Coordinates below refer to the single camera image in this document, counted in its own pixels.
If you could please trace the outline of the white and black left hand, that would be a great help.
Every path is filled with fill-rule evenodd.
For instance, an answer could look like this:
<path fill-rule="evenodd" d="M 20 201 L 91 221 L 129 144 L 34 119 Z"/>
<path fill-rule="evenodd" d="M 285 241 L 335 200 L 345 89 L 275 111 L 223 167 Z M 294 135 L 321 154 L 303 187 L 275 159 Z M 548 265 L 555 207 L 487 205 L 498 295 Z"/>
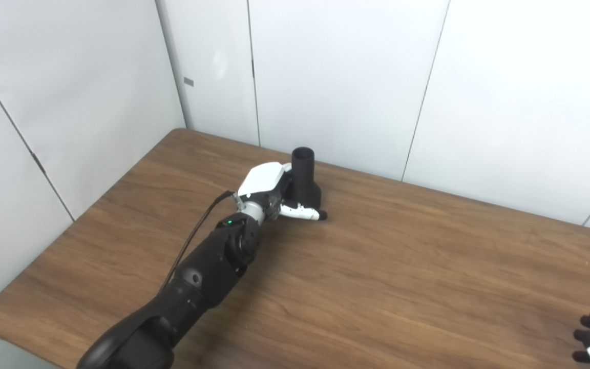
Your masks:
<path fill-rule="evenodd" d="M 259 225 L 279 216 L 304 220 L 328 219 L 325 211 L 288 198 L 290 188 L 293 188 L 292 165 L 267 162 L 248 172 L 233 198 L 238 212 L 249 216 Z"/>

